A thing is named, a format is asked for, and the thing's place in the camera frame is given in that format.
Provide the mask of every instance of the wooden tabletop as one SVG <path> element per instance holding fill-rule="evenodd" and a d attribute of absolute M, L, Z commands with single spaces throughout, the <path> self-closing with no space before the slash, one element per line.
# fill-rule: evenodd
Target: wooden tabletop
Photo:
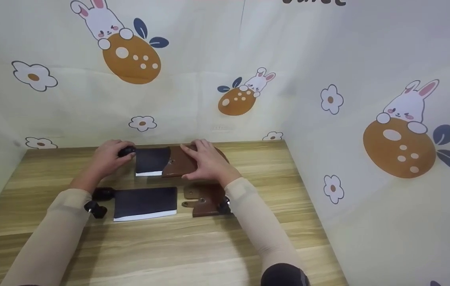
<path fill-rule="evenodd" d="M 283 141 L 217 143 L 258 188 L 303 258 L 314 286 L 346 285 L 319 218 Z M 0 195 L 0 282 L 17 253 L 94 148 L 29 150 Z M 100 186 L 178 186 L 177 215 L 113 222 L 92 216 L 63 285 L 258 285 L 261 264 L 234 217 L 192 218 L 181 179 L 135 178 L 129 164 Z"/>

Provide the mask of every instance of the finger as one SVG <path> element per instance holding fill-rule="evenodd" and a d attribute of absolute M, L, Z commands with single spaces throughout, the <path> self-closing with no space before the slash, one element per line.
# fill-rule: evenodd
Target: finger
<path fill-rule="evenodd" d="M 204 144 L 202 143 L 202 140 L 196 139 L 192 143 L 196 145 L 196 150 L 203 150 L 205 148 Z"/>
<path fill-rule="evenodd" d="M 114 149 L 119 152 L 121 149 L 128 147 L 128 146 L 133 146 L 134 144 L 130 141 L 120 141 L 118 143 L 116 143 L 116 145 L 114 145 Z"/>
<path fill-rule="evenodd" d="M 213 145 L 211 144 L 211 142 L 209 142 L 209 141 L 207 141 L 207 140 L 205 140 L 205 139 L 202 139 L 202 144 L 203 144 L 205 147 L 207 147 L 207 148 L 212 148 L 212 147 L 213 147 Z"/>
<path fill-rule="evenodd" d="M 198 155 L 198 152 L 196 152 L 196 151 L 194 151 L 194 150 L 192 150 L 192 149 L 190 149 L 190 148 L 188 148 L 188 147 L 186 147 L 185 145 L 182 145 L 182 144 L 181 144 L 181 149 L 182 149 L 186 154 L 188 154 L 188 156 L 190 156 L 190 157 L 196 159 L 196 156 Z"/>
<path fill-rule="evenodd" d="M 117 158 L 116 162 L 119 164 L 119 166 L 122 166 L 122 165 L 128 163 L 129 161 L 131 161 L 134 157 L 135 157 L 135 152 L 131 152 L 124 157 Z"/>
<path fill-rule="evenodd" d="M 198 180 L 198 179 L 201 179 L 201 175 L 200 175 L 200 172 L 198 170 L 196 170 L 195 172 L 191 172 L 189 174 L 184 174 L 182 176 L 182 178 L 185 180 Z"/>

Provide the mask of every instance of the person's left hand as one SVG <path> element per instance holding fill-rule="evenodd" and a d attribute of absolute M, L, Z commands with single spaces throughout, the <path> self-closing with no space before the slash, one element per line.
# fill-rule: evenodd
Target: person's left hand
<path fill-rule="evenodd" d="M 135 157 L 135 152 L 118 157 L 118 152 L 127 146 L 134 146 L 134 143 L 121 140 L 105 141 L 96 149 L 87 168 L 102 179 L 107 177 Z"/>

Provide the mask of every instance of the cartoon bunny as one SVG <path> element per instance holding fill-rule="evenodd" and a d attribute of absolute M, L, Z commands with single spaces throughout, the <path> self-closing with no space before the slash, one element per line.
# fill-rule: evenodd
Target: cartoon bunny
<path fill-rule="evenodd" d="M 377 116 L 377 121 L 386 124 L 390 118 L 398 118 L 408 122 L 408 129 L 416 134 L 428 131 L 423 124 L 424 100 L 435 91 L 439 81 L 434 79 L 421 89 L 416 89 L 421 82 L 414 80 L 405 87 L 405 91 L 393 99 Z"/>
<path fill-rule="evenodd" d="M 274 72 L 264 76 L 267 70 L 265 68 L 258 68 L 256 76 L 253 76 L 247 82 L 245 82 L 242 86 L 239 87 L 240 91 L 247 91 L 251 89 L 254 91 L 254 97 L 259 97 L 262 89 L 265 88 L 267 83 L 274 79 L 276 74 Z"/>
<path fill-rule="evenodd" d="M 133 32 L 125 28 L 114 12 L 107 7 L 105 0 L 92 0 L 94 6 L 87 8 L 82 2 L 73 0 L 70 3 L 71 10 L 81 16 L 93 37 L 98 40 L 98 46 L 106 50 L 110 47 L 108 38 L 119 33 L 121 38 L 129 40 L 133 38 Z"/>

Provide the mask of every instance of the person's right hand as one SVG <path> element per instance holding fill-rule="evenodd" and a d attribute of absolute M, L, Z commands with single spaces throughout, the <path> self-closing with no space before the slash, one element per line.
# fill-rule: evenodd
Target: person's right hand
<path fill-rule="evenodd" d="M 196 160 L 198 168 L 195 172 L 183 175 L 183 179 L 217 180 L 225 188 L 235 179 L 242 177 L 239 171 L 218 153 L 212 143 L 205 139 L 197 139 L 192 143 L 196 145 L 197 151 L 185 145 L 181 145 L 181 149 Z"/>

